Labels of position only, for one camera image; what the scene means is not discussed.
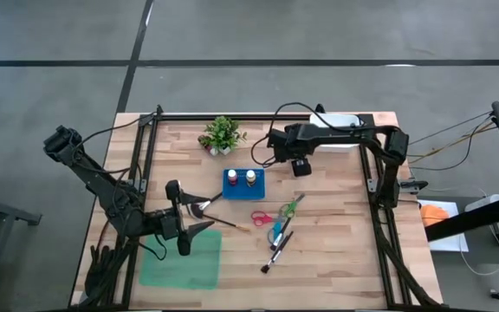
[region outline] blue tray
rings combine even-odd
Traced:
[[[242,200],[265,198],[265,171],[263,169],[234,169],[238,173],[236,185],[229,183],[229,170],[223,170],[223,198]],[[256,173],[256,183],[253,186],[248,186],[246,182],[246,172],[248,170],[253,170]]]

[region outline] scissors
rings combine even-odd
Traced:
[[[275,238],[281,232],[282,222],[284,222],[284,219],[277,220],[275,222],[275,225],[273,225],[273,227],[267,232],[267,240],[269,241],[269,244],[272,244],[275,241]]]
[[[281,209],[278,211],[280,216],[293,218],[295,216],[295,207],[298,203],[305,197],[305,194],[300,195],[293,202],[284,204],[281,206]]]
[[[273,218],[270,215],[268,215],[267,213],[265,213],[264,211],[253,211],[251,213],[251,218],[253,219],[253,224],[255,224],[256,226],[261,226],[263,224],[270,223],[270,222],[277,222],[278,220],[281,219],[280,217]]]

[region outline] potted plant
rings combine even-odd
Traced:
[[[213,156],[218,152],[226,155],[238,146],[240,140],[246,141],[247,133],[238,131],[238,121],[219,116],[205,127],[205,135],[198,137],[201,144]]]

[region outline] gray floor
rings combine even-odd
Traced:
[[[128,59],[144,2],[0,0],[0,60]],[[499,59],[499,1],[158,0],[140,58]],[[0,310],[66,306],[94,199],[43,154],[42,141],[61,124],[83,134],[109,127],[125,73],[0,68],[0,200],[44,215],[37,228],[14,229],[0,269]],[[271,111],[287,101],[320,102],[331,111],[396,111],[413,140],[489,111],[497,100],[499,67],[138,68],[126,110]],[[417,143],[410,153],[474,125]],[[107,140],[102,135],[87,147],[98,161]],[[465,147],[418,165],[454,164]],[[499,134],[479,135],[454,170],[414,173],[433,188],[499,193]],[[465,186],[448,194],[479,192]],[[491,252],[476,265],[497,263]],[[435,264],[446,303],[492,309],[483,294],[499,287],[497,276],[479,278],[444,255],[435,255]]]

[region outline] green towel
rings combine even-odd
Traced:
[[[139,283],[144,286],[215,289],[221,262],[221,231],[205,230],[191,241],[191,253],[182,257],[178,254],[177,239],[164,241],[167,248],[165,260],[159,261],[151,252],[144,250]],[[155,237],[148,237],[146,245],[158,255],[163,247],[157,244]]]

